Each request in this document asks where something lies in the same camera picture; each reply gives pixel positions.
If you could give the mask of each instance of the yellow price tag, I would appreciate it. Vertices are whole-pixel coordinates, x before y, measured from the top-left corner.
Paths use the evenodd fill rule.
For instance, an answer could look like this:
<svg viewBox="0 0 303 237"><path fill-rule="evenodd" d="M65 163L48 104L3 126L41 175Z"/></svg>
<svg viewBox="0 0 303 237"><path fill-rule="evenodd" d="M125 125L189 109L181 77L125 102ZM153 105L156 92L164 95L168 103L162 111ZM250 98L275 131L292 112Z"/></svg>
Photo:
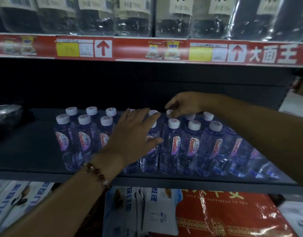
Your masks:
<svg viewBox="0 0 303 237"><path fill-rule="evenodd" d="M78 43L58 42L56 48L58 56L80 56Z"/></svg>
<svg viewBox="0 0 303 237"><path fill-rule="evenodd" d="M212 61L212 47L195 47L191 46L189 51L189 61L193 62L210 62Z"/></svg>

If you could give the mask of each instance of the white bottle cap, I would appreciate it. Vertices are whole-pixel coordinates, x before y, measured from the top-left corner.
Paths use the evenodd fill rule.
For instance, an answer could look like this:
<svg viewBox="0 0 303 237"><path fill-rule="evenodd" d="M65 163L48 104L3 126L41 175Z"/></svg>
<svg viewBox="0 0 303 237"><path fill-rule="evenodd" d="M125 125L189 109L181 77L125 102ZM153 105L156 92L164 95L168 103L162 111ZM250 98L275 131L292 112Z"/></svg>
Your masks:
<svg viewBox="0 0 303 237"><path fill-rule="evenodd" d="M66 113L70 116L74 116L74 115L78 114L78 108L77 107L68 107L66 109Z"/></svg>
<svg viewBox="0 0 303 237"><path fill-rule="evenodd" d="M203 119L206 121L211 121L213 120L214 115L210 112L203 112Z"/></svg>
<svg viewBox="0 0 303 237"><path fill-rule="evenodd" d="M189 120L189 121L192 121L195 118L195 114L193 114L193 115L185 115L184 118L187 119L187 120Z"/></svg>
<svg viewBox="0 0 303 237"><path fill-rule="evenodd" d="M87 111L87 114L91 115L91 116L98 114L98 108L96 108L95 106L86 108L86 111Z"/></svg>
<svg viewBox="0 0 303 237"><path fill-rule="evenodd" d="M151 116L151 115L153 115L153 114L155 114L155 113L157 113L158 111L156 111L156 110L151 110L151 111L149 111L148 112L148 116Z"/></svg>
<svg viewBox="0 0 303 237"><path fill-rule="evenodd" d="M62 114L56 116L56 121L59 125L68 124L70 122L70 116L67 114Z"/></svg>
<svg viewBox="0 0 303 237"><path fill-rule="evenodd" d="M152 125L151 128L155 128L157 126L157 121Z"/></svg>
<svg viewBox="0 0 303 237"><path fill-rule="evenodd" d="M113 125L113 117L112 116L102 116L101 117L101 125L102 126Z"/></svg>
<svg viewBox="0 0 303 237"><path fill-rule="evenodd" d="M167 110L167 111L166 111L166 116L167 116L168 119L171 119L171 118L172 118L171 115L170 115L171 112L173 112L173 110Z"/></svg>
<svg viewBox="0 0 303 237"><path fill-rule="evenodd" d="M105 112L107 116L116 116L116 109L113 107L107 108Z"/></svg>
<svg viewBox="0 0 303 237"><path fill-rule="evenodd" d="M180 121L178 119L169 119L168 120L168 127L170 129L177 129L180 126Z"/></svg>
<svg viewBox="0 0 303 237"><path fill-rule="evenodd" d="M198 131L201 129L201 122L191 120L189 121L188 128L193 131Z"/></svg>
<svg viewBox="0 0 303 237"><path fill-rule="evenodd" d="M221 131L223 128L223 124L219 121L211 121L209 128L213 131Z"/></svg>
<svg viewBox="0 0 303 237"><path fill-rule="evenodd" d="M89 115L82 115L78 117L78 121L80 125L87 125L91 123L91 116Z"/></svg>

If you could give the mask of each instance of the hand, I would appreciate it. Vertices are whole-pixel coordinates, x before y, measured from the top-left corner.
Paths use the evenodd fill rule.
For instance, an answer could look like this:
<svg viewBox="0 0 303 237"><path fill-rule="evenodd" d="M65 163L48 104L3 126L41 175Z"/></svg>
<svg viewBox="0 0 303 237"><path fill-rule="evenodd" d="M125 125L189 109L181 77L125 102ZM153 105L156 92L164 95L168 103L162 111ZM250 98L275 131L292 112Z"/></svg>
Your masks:
<svg viewBox="0 0 303 237"><path fill-rule="evenodd" d="M143 121L149 111L149 108L132 112L127 109L121 115L113 134L107 145L102 149L102 152L109 152L111 156L120 156L125 167L162 143L163 139L159 137L146 141L149 130L160 117L160 113L155 113Z"/></svg>
<svg viewBox="0 0 303 237"><path fill-rule="evenodd" d="M181 92L175 95L165 106L166 109L173 109L172 118L181 115L196 114L202 111L211 111L212 100L217 94L202 92Z"/></svg>

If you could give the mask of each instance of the red arrow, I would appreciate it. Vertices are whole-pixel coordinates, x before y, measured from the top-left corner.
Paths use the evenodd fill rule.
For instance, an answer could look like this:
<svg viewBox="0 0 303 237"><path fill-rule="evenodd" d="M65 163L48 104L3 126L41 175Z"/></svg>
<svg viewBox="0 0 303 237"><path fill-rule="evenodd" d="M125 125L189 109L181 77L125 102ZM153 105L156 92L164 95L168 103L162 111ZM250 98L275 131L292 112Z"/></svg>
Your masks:
<svg viewBox="0 0 303 237"><path fill-rule="evenodd" d="M105 56L105 48L110 49L110 46L104 40L100 42L96 47L97 48L102 47L102 56Z"/></svg>
<svg viewBox="0 0 303 237"><path fill-rule="evenodd" d="M236 51L234 61L237 61L239 58L239 53L242 52L243 49L240 47L240 45L237 45L234 47L233 51Z"/></svg>

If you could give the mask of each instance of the forearm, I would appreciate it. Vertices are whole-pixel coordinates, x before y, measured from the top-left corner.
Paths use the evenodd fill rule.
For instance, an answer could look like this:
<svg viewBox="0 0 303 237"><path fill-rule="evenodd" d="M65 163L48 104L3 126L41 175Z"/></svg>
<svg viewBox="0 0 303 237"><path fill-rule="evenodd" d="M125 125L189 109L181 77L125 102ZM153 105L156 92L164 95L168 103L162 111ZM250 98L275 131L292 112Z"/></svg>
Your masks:
<svg viewBox="0 0 303 237"><path fill-rule="evenodd" d="M303 118L214 95L210 110L303 186Z"/></svg>
<svg viewBox="0 0 303 237"><path fill-rule="evenodd" d="M123 168L115 156L98 154L91 160L111 181ZM103 191L93 173L82 168L51 196L1 234L1 237L72 237Z"/></svg>

